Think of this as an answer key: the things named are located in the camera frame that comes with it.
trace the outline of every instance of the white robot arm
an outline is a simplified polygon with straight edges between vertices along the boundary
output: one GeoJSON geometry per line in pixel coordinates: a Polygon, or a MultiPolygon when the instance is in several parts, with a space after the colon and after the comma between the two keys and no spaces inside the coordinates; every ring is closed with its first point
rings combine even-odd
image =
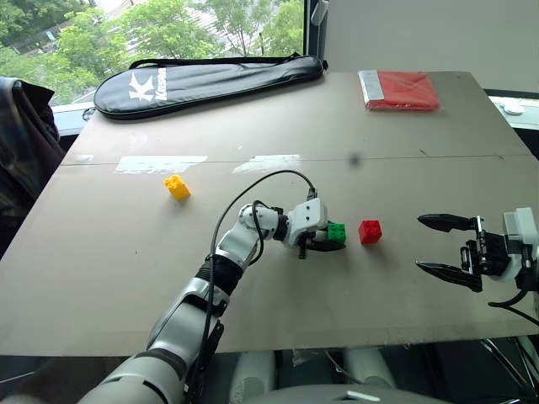
{"type": "Polygon", "coordinates": [[[216,246],[210,332],[204,352],[200,351],[200,346],[210,295],[211,267],[208,258],[153,328],[147,350],[127,359],[80,402],[183,402],[189,372],[194,367],[204,366],[215,352],[224,329],[218,319],[227,308],[237,282],[252,262],[257,245],[263,239],[273,238],[288,247],[304,249],[309,247],[308,242],[314,238],[315,232],[324,229],[327,224],[327,209],[319,198],[299,204],[287,215],[282,215],[282,210],[271,209],[261,203],[245,205],[240,210],[236,224],[216,246]]]}
{"type": "Polygon", "coordinates": [[[488,305],[512,311],[539,326],[536,319],[512,307],[528,292],[539,292],[539,233],[531,208],[505,212],[502,235],[486,231],[481,216],[467,218],[429,214],[420,216],[418,220],[438,231],[456,229],[475,231],[476,235],[475,240],[468,240],[466,245],[461,247],[460,268],[444,263],[416,261],[421,269],[446,282],[466,286],[474,292],[483,290],[482,275],[499,282],[514,280],[520,290],[515,297],[503,302],[489,302],[488,305]]]}

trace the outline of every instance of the yellow lego brick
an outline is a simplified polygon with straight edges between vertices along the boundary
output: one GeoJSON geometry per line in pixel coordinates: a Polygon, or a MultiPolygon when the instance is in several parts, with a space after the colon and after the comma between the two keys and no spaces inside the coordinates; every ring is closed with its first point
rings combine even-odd
{"type": "Polygon", "coordinates": [[[173,175],[172,177],[165,179],[164,184],[176,200],[187,198],[191,195],[187,185],[184,184],[179,175],[173,175]]]}

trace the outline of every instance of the red lego brick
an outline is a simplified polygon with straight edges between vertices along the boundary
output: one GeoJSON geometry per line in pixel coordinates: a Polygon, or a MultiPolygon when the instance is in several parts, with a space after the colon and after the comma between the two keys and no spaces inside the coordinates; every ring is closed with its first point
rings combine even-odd
{"type": "Polygon", "coordinates": [[[361,244],[374,244],[382,237],[379,221],[362,221],[359,232],[361,244]]]}

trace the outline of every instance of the table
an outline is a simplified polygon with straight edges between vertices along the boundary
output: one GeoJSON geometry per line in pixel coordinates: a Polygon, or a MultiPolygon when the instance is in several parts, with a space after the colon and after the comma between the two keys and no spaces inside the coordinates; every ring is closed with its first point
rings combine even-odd
{"type": "MultiPolygon", "coordinates": [[[[484,279],[484,292],[474,294],[414,265],[458,264],[467,240],[421,226],[420,214],[480,214],[501,231],[504,211],[539,206],[535,158],[473,77],[430,77],[442,104],[433,114],[366,111],[349,73],[140,122],[96,114],[0,262],[0,354],[143,349],[207,254],[225,205],[282,167],[311,178],[330,219],[346,224],[348,247],[301,261],[266,243],[222,319],[220,352],[536,332],[487,307],[512,297],[513,283],[484,279]],[[171,171],[193,192],[185,202],[163,186],[171,171]],[[375,246],[358,242],[364,219],[381,221],[375,246]]],[[[256,198],[287,210],[306,192],[283,175],[236,208],[256,198]]],[[[517,307],[532,313],[532,297],[517,307]]]]}

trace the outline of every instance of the green foliage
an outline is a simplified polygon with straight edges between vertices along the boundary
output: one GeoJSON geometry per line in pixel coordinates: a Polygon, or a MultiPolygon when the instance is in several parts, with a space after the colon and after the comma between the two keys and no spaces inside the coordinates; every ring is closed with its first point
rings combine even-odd
{"type": "Polygon", "coordinates": [[[139,41],[145,57],[198,59],[221,53],[216,39],[196,24],[184,0],[150,0],[122,16],[125,35],[139,41]]]}
{"type": "Polygon", "coordinates": [[[303,0],[288,0],[264,27],[267,56],[303,53],[303,0]]]}
{"type": "Polygon", "coordinates": [[[231,50],[241,56],[259,54],[259,31],[270,19],[272,0],[207,0],[201,9],[214,13],[216,29],[224,33],[231,50]]]}
{"type": "Polygon", "coordinates": [[[82,11],[80,0],[0,0],[0,42],[12,44],[66,21],[65,14],[82,11]]]}
{"type": "Polygon", "coordinates": [[[95,86],[99,80],[80,67],[72,67],[69,60],[58,54],[45,53],[19,56],[9,48],[0,47],[0,75],[19,77],[51,88],[56,93],[53,104],[69,104],[85,88],[95,86]]]}
{"type": "Polygon", "coordinates": [[[100,81],[127,68],[127,38],[115,20],[105,20],[99,8],[70,16],[72,25],[61,31],[58,40],[60,56],[100,81]]]}
{"type": "Polygon", "coordinates": [[[56,35],[58,41],[47,46],[51,53],[19,55],[0,43],[0,75],[51,88],[56,92],[52,103],[69,104],[106,77],[125,70],[132,59],[220,56],[223,44],[198,26],[191,7],[216,16],[215,28],[227,37],[233,53],[260,54],[263,43],[266,56],[302,52],[303,0],[206,0],[202,5],[149,0],[115,19],[84,4],[82,0],[0,0],[0,42],[17,35],[37,41],[35,33],[69,19],[56,35]],[[130,55],[129,45],[136,46],[130,55]]]}

